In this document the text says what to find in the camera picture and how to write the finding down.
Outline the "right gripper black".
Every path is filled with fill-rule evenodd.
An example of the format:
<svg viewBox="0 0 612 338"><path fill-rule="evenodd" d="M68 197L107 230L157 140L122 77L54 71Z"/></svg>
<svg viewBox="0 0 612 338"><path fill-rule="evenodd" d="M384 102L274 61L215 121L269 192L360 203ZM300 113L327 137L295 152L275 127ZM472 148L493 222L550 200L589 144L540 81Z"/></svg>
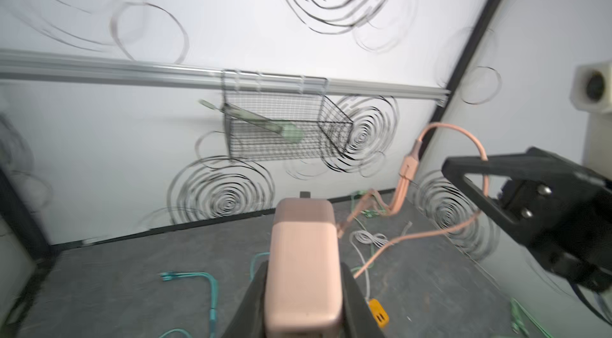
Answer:
<svg viewBox="0 0 612 338"><path fill-rule="evenodd" d="M546 271L602 293L611 287L611 189L593 170L539 148L456 156L442 173Z"/></svg>

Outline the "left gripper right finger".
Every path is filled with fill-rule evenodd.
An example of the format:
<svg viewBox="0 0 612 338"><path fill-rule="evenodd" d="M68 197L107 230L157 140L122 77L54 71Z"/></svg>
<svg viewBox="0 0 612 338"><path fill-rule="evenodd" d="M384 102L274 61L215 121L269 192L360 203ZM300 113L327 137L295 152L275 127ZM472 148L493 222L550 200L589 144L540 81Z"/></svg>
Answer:
<svg viewBox="0 0 612 338"><path fill-rule="evenodd" d="M340 263L340 272L343 294L342 337L384 338L357 281L343 262Z"/></svg>

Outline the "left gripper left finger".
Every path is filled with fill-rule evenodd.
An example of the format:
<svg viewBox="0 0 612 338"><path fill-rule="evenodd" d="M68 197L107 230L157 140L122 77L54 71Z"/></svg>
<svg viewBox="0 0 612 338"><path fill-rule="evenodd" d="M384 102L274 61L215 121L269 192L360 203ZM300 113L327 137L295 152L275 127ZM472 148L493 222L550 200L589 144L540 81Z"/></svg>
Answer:
<svg viewBox="0 0 612 338"><path fill-rule="evenodd" d="M267 261L260 264L222 338L266 337L264 306L268 267Z"/></svg>

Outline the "orange power strip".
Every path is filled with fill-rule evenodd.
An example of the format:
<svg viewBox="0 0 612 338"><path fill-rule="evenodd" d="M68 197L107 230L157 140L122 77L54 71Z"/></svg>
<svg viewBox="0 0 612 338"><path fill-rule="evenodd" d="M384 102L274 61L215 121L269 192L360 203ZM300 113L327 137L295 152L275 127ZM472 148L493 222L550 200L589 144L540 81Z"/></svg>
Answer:
<svg viewBox="0 0 612 338"><path fill-rule="evenodd" d="M385 328L389 324L390 318L382 304L377 299L372 298L368 301L368 306L378 327Z"/></svg>

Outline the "pink plug adapter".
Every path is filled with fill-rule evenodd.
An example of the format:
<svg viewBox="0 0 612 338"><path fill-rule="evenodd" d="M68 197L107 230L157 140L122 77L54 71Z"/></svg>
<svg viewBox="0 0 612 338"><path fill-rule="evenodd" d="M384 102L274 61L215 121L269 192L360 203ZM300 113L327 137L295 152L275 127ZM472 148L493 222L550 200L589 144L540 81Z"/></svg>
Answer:
<svg viewBox="0 0 612 338"><path fill-rule="evenodd" d="M264 296L267 337L336 337L343 293L334 209L324 199L277 204Z"/></svg>

